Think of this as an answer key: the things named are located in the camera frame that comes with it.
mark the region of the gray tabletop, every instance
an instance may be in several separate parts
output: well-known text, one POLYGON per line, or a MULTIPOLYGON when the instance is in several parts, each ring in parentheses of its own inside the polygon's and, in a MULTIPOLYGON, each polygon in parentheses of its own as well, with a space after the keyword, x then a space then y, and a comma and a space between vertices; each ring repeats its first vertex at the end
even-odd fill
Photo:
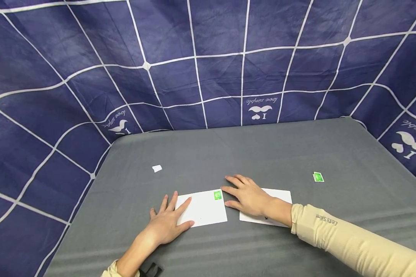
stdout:
MULTIPOLYGON (((359 123, 340 118, 117 140, 45 276, 100 276, 164 194, 217 189, 235 173, 416 250, 416 178, 359 123)), ((161 277, 357 276, 288 228, 241 222, 229 208, 226 215, 158 248, 144 267, 158 263, 161 277)))

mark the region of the green stamp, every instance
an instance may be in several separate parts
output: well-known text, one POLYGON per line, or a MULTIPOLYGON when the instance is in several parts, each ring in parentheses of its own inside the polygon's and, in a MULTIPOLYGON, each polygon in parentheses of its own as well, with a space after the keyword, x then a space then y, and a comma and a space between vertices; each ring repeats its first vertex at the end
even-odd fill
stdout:
POLYGON ((222 199, 222 192, 218 190, 217 192, 214 192, 214 200, 222 199))
POLYGON ((324 178, 322 177, 322 173, 320 172, 314 172, 313 177, 315 182, 324 182, 324 178))

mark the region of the blue grid fabric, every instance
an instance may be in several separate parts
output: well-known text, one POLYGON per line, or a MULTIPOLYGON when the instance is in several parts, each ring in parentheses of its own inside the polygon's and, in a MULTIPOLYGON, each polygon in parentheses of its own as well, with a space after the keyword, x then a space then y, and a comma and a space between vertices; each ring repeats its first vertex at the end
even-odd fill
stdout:
POLYGON ((345 116, 416 176, 416 1, 0 0, 0 276, 121 136, 345 116))

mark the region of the white card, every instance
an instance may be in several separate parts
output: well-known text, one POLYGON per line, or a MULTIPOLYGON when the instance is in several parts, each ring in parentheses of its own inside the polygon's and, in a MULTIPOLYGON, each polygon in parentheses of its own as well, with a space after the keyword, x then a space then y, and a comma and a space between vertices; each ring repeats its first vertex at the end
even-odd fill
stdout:
MULTIPOLYGON (((289 190, 274 190, 274 189, 263 189, 266 193, 268 193, 270 196, 282 199, 283 201, 293 203, 291 199, 291 192, 289 190)), ((254 222, 259 224, 267 224, 267 225, 274 225, 274 226, 280 226, 280 227, 288 227, 285 224, 282 224, 280 222, 274 221, 272 219, 263 217, 263 216, 251 216, 246 215, 242 212, 239 213, 238 219, 240 221, 248 221, 248 222, 254 222)))
POLYGON ((178 225, 189 220, 194 221, 193 227, 216 224, 228 220, 226 218, 225 204, 223 203, 223 193, 220 189, 179 195, 176 209, 189 197, 193 199, 191 199, 190 205, 179 218, 178 225))

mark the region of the beige sleeve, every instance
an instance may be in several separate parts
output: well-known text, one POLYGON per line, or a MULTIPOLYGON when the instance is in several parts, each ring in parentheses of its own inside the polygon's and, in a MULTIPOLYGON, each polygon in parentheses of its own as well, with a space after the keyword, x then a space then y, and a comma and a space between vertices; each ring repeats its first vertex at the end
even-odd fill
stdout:
POLYGON ((416 251, 311 205, 294 204, 292 221, 293 234, 364 277, 416 277, 416 251))
MULTIPOLYGON (((102 273, 101 277, 122 277, 117 273, 117 260, 115 260, 111 265, 102 273)), ((134 277, 140 277, 140 271, 134 275, 134 277)))

